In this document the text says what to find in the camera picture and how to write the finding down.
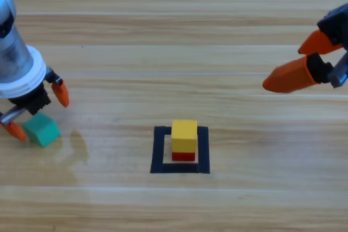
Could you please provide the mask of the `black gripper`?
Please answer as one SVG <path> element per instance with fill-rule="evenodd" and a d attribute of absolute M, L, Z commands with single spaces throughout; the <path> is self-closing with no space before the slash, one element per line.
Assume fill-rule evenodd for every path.
<path fill-rule="evenodd" d="M 275 93 L 291 93 L 313 85 L 330 82 L 334 88 L 347 80 L 347 3 L 331 10 L 318 23 L 298 49 L 306 56 L 276 67 L 262 87 Z M 319 54 L 344 48 L 346 53 L 333 67 Z"/>
<path fill-rule="evenodd" d="M 65 82 L 57 75 L 51 67 L 46 67 L 46 74 L 44 80 L 51 83 L 52 91 L 57 100 L 64 107 L 68 107 L 70 103 L 69 92 Z M 1 113 L 1 126 L 13 137 L 20 141 L 26 141 L 27 136 L 25 132 L 13 120 L 19 117 L 25 111 L 31 115 L 35 115 L 40 109 L 49 105 L 51 102 L 44 83 L 41 82 L 33 91 L 16 98 L 8 98 L 8 100 L 15 106 L 4 114 Z"/>

